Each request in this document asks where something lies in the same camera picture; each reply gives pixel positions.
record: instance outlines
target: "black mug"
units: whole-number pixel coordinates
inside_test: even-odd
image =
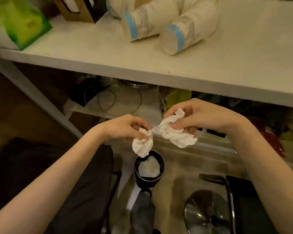
[[[157,177],[141,177],[139,175],[138,168],[140,166],[140,163],[143,161],[146,161],[149,156],[155,157],[155,159],[160,164],[160,174]],[[149,152],[149,155],[146,157],[143,157],[143,158],[137,157],[136,162],[135,162],[135,175],[136,175],[137,185],[141,189],[148,189],[148,188],[154,187],[155,184],[158,183],[158,181],[160,180],[160,178],[164,174],[164,168],[165,168],[164,159],[162,158],[162,156],[158,152],[156,152],[154,150],[151,150]]]

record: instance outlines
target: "white tissue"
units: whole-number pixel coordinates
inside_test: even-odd
[[[138,138],[133,139],[133,151],[139,156],[139,157],[146,157],[149,155],[150,150],[153,147],[153,133],[151,130],[146,130],[143,128],[139,129],[139,132],[142,132],[146,134],[149,139],[148,141],[146,139],[139,140]]]
[[[138,172],[140,177],[157,177],[160,174],[160,164],[155,157],[149,156],[146,161],[140,163]]]
[[[185,115],[184,111],[179,108],[175,115],[172,115],[164,119],[158,126],[153,127],[152,132],[162,136],[164,139],[169,139],[174,145],[179,148],[185,148],[188,145],[194,145],[197,141],[193,135],[183,133],[184,129],[175,130],[169,123],[175,122],[176,120],[183,118]]]

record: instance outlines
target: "hand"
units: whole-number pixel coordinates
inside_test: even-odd
[[[189,128],[190,133],[193,133],[193,128],[205,128],[228,134],[236,126],[249,122],[244,116],[232,110],[197,98],[172,106],[164,118],[174,115],[178,108],[185,112],[185,117],[171,126],[176,130]]]
[[[100,123],[94,128],[101,131],[102,135],[105,137],[105,141],[112,138],[127,138],[127,140],[132,143],[133,138],[149,139],[147,135],[139,132],[141,126],[146,130],[151,130],[151,126],[144,119],[127,114]]]

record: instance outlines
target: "floor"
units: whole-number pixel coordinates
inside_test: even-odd
[[[162,234],[188,233],[184,224],[183,209],[187,198],[194,191],[213,190],[227,200],[224,186],[200,180],[200,173],[246,176],[244,167],[235,156],[228,157],[215,151],[204,150],[189,153],[189,150],[178,149],[163,141],[155,142],[153,149],[159,152],[165,161],[164,175],[152,190],[152,200],[156,207],[154,228]],[[135,177],[131,176],[120,197],[114,197],[110,207],[112,234],[129,233],[130,213],[126,210],[126,204],[134,184]]]

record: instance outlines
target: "crumpled tissue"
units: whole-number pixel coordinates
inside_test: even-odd
[[[149,152],[153,147],[153,133],[151,130],[146,130],[144,128],[140,128],[139,132],[146,134],[149,137],[149,139],[133,139],[133,151],[139,157],[146,157],[149,155]]]
[[[179,108],[175,115],[165,118],[158,126],[153,127],[152,132],[154,134],[162,136],[164,139],[169,139],[174,145],[179,148],[185,148],[188,145],[194,145],[197,141],[193,135],[183,133],[184,129],[175,130],[169,123],[175,122],[176,120],[183,118],[185,112]]]

